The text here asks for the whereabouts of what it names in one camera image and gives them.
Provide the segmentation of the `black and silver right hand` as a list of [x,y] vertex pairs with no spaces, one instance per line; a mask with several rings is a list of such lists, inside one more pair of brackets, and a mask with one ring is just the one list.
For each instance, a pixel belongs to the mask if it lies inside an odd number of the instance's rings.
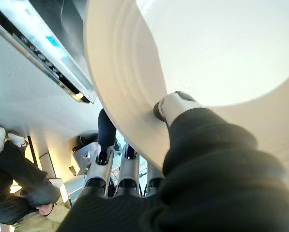
[[170,146],[155,197],[99,197],[91,180],[60,232],[289,232],[282,164],[245,129],[176,91],[153,109]]

